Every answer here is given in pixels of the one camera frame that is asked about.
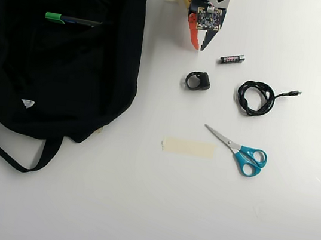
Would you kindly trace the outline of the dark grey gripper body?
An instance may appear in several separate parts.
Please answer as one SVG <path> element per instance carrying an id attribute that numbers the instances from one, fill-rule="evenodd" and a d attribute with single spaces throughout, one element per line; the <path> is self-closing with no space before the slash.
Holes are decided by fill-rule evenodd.
<path id="1" fill-rule="evenodd" d="M 192 0 L 189 5 L 189 13 L 195 13 L 197 28 L 220 31 L 225 17 L 226 9 L 216 8 L 201 0 Z"/>

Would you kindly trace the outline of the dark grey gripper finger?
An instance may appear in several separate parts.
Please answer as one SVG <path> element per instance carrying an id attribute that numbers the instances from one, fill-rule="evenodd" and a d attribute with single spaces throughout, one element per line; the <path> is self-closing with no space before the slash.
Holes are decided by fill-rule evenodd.
<path id="1" fill-rule="evenodd" d="M 202 45 L 200 47 L 201 51 L 205 50 L 205 48 L 208 46 L 208 44 L 211 42 L 211 40 L 215 37 L 217 32 L 218 32 L 217 30 L 207 30 L 206 31 Z"/>

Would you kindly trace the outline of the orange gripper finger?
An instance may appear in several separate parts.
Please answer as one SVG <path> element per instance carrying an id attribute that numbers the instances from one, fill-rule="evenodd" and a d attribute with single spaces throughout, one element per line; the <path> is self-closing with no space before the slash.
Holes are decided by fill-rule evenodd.
<path id="1" fill-rule="evenodd" d="M 188 23 L 189 23 L 189 31 L 190 31 L 190 39 L 192 46 L 199 50 L 199 43 L 198 43 L 198 29 L 197 29 L 197 16 L 195 13 L 191 13 L 188 16 Z"/>

